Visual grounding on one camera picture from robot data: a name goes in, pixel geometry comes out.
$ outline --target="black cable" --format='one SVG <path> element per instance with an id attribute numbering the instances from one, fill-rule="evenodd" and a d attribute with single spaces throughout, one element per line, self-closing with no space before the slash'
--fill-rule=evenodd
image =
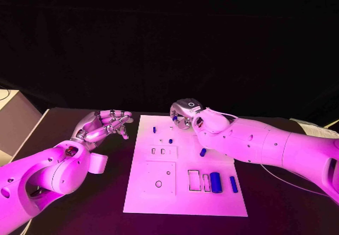
<path id="1" fill-rule="evenodd" d="M 0 86 L 0 87 L 3 87 L 3 86 Z M 3 87 L 4 88 L 4 87 Z M 4 88 L 6 90 L 7 90 L 7 92 L 9 92 L 9 89 L 7 88 Z M 9 94 L 10 94 L 10 92 L 9 92 Z M 3 98 L 3 99 L 6 99 L 7 97 L 9 97 L 9 94 L 7 94 L 7 96 Z M 3 99 L 0 99 L 0 100 L 3 100 Z"/>

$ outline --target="tabletop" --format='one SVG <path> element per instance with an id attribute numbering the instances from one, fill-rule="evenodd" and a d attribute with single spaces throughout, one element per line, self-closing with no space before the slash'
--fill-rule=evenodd
<path id="1" fill-rule="evenodd" d="M 14 160 L 68 140 L 79 120 L 92 110 L 53 108 L 45 115 Z M 104 174 L 88 173 L 78 190 L 58 199 L 33 218 L 27 235 L 53 234 L 337 234 L 339 207 L 330 198 L 274 178 L 258 164 L 235 160 L 248 217 L 122 213 L 140 115 L 127 124 L 128 140 L 110 135 L 94 150 L 108 156 Z M 283 118 L 242 117 L 304 134 L 298 124 Z M 293 184 L 320 191 L 293 173 L 268 166 Z M 20 234 L 22 226 L 11 234 Z"/>

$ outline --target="small blue block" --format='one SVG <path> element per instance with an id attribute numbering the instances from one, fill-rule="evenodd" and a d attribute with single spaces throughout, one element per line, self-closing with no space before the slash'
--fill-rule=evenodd
<path id="1" fill-rule="evenodd" d="M 229 179 L 231 179 L 231 185 L 232 185 L 234 192 L 238 192 L 236 183 L 235 183 L 235 177 L 231 176 Z"/>
<path id="2" fill-rule="evenodd" d="M 222 188 L 221 188 L 221 174 L 218 172 L 212 172 L 209 174 L 210 178 L 210 187 L 212 187 L 212 192 L 213 193 L 221 193 Z"/>
<path id="3" fill-rule="evenodd" d="M 206 149 L 203 148 L 202 151 L 200 151 L 200 156 L 202 157 L 205 156 L 205 153 L 206 153 Z"/>

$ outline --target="black backdrop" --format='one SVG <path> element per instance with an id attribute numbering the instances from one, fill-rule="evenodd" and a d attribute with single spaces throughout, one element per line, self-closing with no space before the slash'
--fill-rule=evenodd
<path id="1" fill-rule="evenodd" d="M 335 1 L 0 1 L 0 84 L 50 107 L 339 114 Z"/>

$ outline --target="robotic hand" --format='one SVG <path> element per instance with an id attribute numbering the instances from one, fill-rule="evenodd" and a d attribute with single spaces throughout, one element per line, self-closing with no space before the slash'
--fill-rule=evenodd
<path id="1" fill-rule="evenodd" d="M 101 174 L 107 156 L 89 151 L 118 133 L 128 138 L 124 123 L 131 113 L 91 112 L 76 125 L 69 141 L 0 168 L 0 234 L 20 227 L 65 194 L 81 186 L 86 172 Z M 33 193 L 27 186 L 37 186 Z"/>
<path id="2" fill-rule="evenodd" d="M 291 133 L 260 121 L 203 109 L 195 99 L 176 101 L 169 115 L 177 128 L 193 127 L 206 149 L 242 162 L 274 165 L 300 174 L 339 204 L 339 139 Z"/>

